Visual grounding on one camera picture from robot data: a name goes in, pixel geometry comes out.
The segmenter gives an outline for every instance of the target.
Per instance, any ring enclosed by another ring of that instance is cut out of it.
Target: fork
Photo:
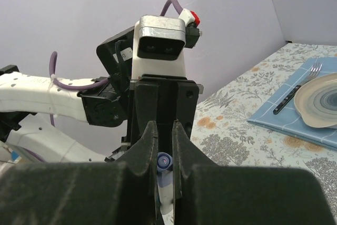
[[[295,96],[295,93],[299,90],[299,88],[304,85],[305,83],[315,79],[318,74],[320,73],[322,68],[321,63],[314,63],[312,67],[310,68],[310,73],[308,76],[305,77],[305,79],[299,83],[283,100],[282,102],[274,109],[273,113],[278,114],[284,107],[285,105],[288,104],[289,101]]]

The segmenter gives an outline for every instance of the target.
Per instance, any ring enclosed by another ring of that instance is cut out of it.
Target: plate
[[[337,73],[304,84],[296,92],[294,104],[306,125],[337,129]]]

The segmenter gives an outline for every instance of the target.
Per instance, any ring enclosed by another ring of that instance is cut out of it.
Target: blue cap
[[[157,172],[163,172],[171,169],[173,165],[173,158],[169,154],[159,152],[157,157]]]

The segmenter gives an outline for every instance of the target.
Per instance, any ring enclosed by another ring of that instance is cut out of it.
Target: table
[[[197,106],[191,141],[219,165],[309,170],[337,218],[337,152],[246,122],[308,58],[327,56],[337,46],[287,44]]]

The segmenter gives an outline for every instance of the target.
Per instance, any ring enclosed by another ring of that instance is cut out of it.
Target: label sticker
[[[126,49],[121,51],[121,55],[124,61],[129,60],[132,58],[132,49],[127,47]],[[117,54],[113,54],[115,60],[118,62]]]

